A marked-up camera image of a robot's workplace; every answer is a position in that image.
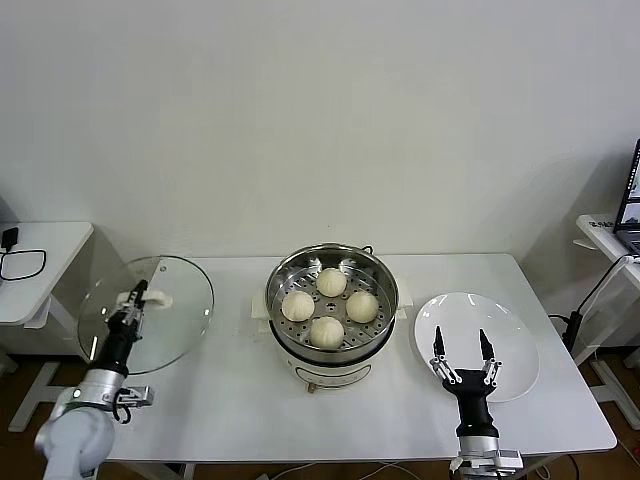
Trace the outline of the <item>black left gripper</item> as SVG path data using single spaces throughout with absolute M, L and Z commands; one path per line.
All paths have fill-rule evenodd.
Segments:
M 97 368 L 116 373 L 128 373 L 127 362 L 135 342 L 140 339 L 139 329 L 143 323 L 144 294 L 148 281 L 140 280 L 135 292 L 130 292 L 122 302 L 122 310 L 108 320 L 108 335 L 97 356 Z

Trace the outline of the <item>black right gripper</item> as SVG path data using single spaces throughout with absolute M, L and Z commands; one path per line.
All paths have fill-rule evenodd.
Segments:
M 487 397 L 495 390 L 502 363 L 495 358 L 494 348 L 485 331 L 479 330 L 482 370 L 452 368 L 445 356 L 445 344 L 441 327 L 436 326 L 433 357 L 429 365 L 439 376 L 443 388 L 454 395 L 458 405 L 460 424 L 457 436 L 498 436 L 487 405 Z

